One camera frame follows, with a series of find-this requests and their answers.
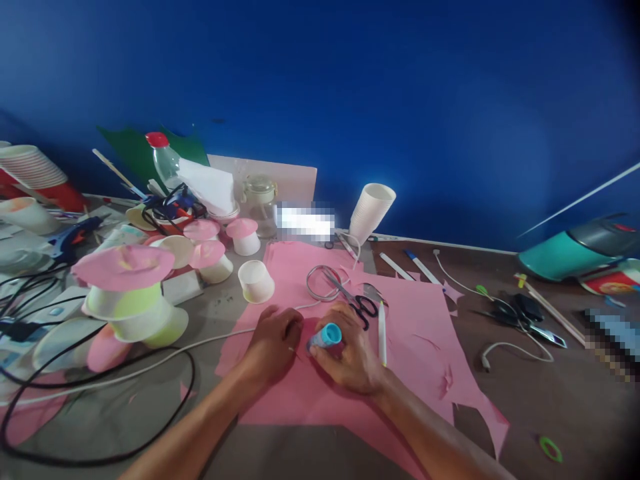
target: scissors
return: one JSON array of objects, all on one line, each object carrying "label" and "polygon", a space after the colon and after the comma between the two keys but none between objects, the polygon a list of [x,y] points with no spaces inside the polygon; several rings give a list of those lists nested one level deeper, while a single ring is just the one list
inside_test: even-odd
[{"label": "scissors", "polygon": [[[369,330],[369,320],[367,320],[363,312],[365,312],[370,317],[378,316],[378,307],[375,306],[375,303],[373,302],[373,300],[365,297],[364,295],[353,296],[352,294],[350,294],[348,291],[345,290],[345,288],[340,284],[340,282],[338,282],[338,280],[333,278],[327,272],[324,272],[324,274],[329,280],[331,280],[331,283],[334,284],[335,287],[338,290],[340,290],[340,292],[342,292],[342,294],[349,301],[349,305],[351,306],[351,308],[355,310],[358,317],[360,317],[360,320],[362,320],[365,323],[364,330]],[[366,303],[368,303],[371,308],[368,308],[365,306],[364,304],[365,300],[367,301]]]}]

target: glue gun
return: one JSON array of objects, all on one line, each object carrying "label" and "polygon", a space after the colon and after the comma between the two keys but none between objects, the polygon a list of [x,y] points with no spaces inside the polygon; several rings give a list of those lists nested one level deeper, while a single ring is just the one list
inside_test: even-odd
[{"label": "glue gun", "polygon": [[102,223],[101,217],[89,217],[86,220],[64,230],[49,239],[49,243],[55,248],[51,254],[51,259],[56,263],[75,262],[75,246],[85,240],[88,233],[96,230]]}]

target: green paper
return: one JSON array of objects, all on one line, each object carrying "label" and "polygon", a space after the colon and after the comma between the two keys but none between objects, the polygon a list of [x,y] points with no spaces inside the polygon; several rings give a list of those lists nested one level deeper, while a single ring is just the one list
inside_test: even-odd
[{"label": "green paper", "polygon": [[162,125],[160,131],[167,136],[171,148],[176,150],[182,158],[210,167],[207,152],[195,133],[188,137],[180,137]]},{"label": "green paper", "polygon": [[153,164],[153,149],[145,136],[131,128],[112,132],[100,126],[97,127],[102,136],[109,142],[122,162],[136,176],[130,182],[142,185],[142,191],[147,191],[149,179],[155,179],[164,185]]}]

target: glass jar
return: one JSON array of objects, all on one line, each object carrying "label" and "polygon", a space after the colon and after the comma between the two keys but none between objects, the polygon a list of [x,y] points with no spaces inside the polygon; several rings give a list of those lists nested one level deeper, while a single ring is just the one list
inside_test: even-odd
[{"label": "glass jar", "polygon": [[260,238],[275,237],[275,204],[278,195],[276,182],[268,176],[250,175],[244,182],[243,202],[249,206],[249,218],[258,223]]}]

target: plastic bottle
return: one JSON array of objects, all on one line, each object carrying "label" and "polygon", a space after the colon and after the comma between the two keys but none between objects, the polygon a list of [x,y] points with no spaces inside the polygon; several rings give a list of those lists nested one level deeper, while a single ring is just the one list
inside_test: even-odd
[{"label": "plastic bottle", "polygon": [[182,183],[178,178],[180,155],[169,146],[167,136],[162,132],[150,132],[147,141],[153,148],[153,164],[160,180],[169,191]]}]

